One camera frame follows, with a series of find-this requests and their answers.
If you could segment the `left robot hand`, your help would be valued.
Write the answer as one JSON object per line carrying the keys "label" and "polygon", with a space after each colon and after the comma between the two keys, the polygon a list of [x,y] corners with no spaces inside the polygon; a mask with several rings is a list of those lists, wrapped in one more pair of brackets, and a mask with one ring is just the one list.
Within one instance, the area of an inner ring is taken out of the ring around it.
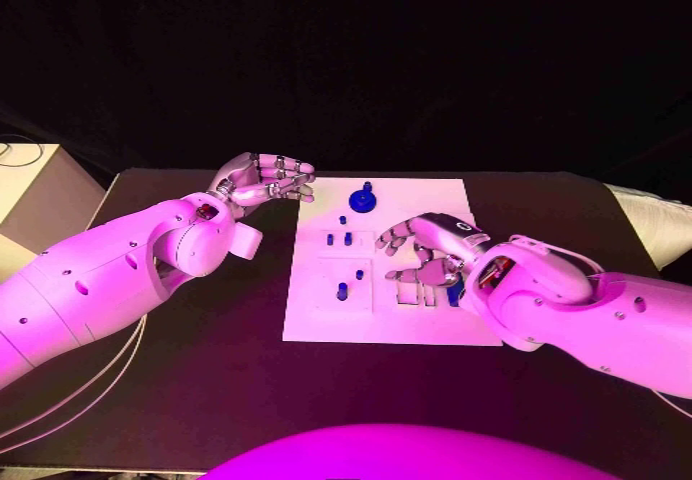
{"label": "left robot hand", "polygon": [[312,164],[276,154],[246,152],[220,169],[208,193],[227,205],[233,217],[247,217],[271,200],[315,201]]}

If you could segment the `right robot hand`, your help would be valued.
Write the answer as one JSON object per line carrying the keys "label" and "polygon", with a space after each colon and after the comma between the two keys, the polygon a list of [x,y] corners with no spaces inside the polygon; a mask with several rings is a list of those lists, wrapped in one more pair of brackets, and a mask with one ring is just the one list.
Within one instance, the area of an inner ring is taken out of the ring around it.
{"label": "right robot hand", "polygon": [[491,248],[491,236],[469,222],[444,213],[424,213],[394,225],[375,246],[394,256],[407,241],[420,266],[393,270],[385,279],[400,283],[452,287],[468,276]]}

